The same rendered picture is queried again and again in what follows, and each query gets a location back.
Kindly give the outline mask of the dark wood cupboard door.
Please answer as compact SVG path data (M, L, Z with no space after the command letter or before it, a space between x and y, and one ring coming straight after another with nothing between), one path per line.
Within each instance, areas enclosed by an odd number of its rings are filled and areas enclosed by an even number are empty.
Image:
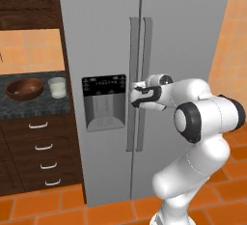
M0 196L13 195L23 191L14 160L0 128Z

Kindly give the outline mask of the brown wooden bowl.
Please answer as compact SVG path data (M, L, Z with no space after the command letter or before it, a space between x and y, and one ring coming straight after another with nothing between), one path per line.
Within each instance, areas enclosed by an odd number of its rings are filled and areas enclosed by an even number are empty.
M5 88L9 98L27 101L37 98L43 91L43 82L38 78L22 78L7 85Z

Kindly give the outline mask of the grey fridge door with dispenser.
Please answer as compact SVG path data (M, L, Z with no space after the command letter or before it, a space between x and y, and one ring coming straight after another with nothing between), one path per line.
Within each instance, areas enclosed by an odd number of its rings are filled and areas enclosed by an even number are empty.
M128 152L130 18L139 0L60 0L86 202L131 197Z

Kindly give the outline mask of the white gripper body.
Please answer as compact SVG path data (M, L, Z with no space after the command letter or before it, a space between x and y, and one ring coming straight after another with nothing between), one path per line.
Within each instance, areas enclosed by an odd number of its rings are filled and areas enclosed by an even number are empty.
M146 81L140 81L140 82L132 82L130 84L130 90L134 90L135 88L140 88L140 89L146 89Z

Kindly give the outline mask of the dark wood wall cupboard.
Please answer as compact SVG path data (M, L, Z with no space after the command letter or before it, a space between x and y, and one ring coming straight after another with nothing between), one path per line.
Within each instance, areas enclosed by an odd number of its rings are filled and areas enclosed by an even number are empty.
M0 30L62 26L60 0L0 0Z

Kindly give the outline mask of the dark wood drawer front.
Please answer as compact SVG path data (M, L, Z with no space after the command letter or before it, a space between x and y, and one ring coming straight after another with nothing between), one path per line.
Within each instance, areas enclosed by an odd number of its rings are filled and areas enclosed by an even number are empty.
M54 169L42 170L40 164L47 166L58 162L58 165ZM52 155L52 156L39 156L39 157L27 157L17 158L14 161L17 171L21 175L33 175L41 173L67 173L72 172L75 168L74 160L68 155Z
M78 184L79 180L77 179L74 173L41 173L33 175L21 175L20 179L22 181L23 187L26 191L35 191L47 188L55 188L64 185ZM44 182L57 182L61 179L61 183L55 186L45 186Z
M29 124L48 126L40 129L30 129ZM69 124L64 115L38 116L22 119L9 119L0 121L0 128L6 140L39 138L49 136L64 136L67 134Z
M50 144L53 144L51 150L36 151L34 149L36 145L45 147ZM71 140L66 136L9 140L8 145L13 157L19 158L59 155L61 153L69 152L73 146Z

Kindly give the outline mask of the plain grey fridge door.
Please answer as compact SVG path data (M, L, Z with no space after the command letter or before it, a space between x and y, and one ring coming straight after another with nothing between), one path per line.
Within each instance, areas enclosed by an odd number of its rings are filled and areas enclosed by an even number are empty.
M151 74L173 80L208 80L228 0L142 0L140 53L144 17L152 18ZM132 198L153 195L152 177L183 155L188 143L174 126L174 110L146 110L143 151L133 159Z

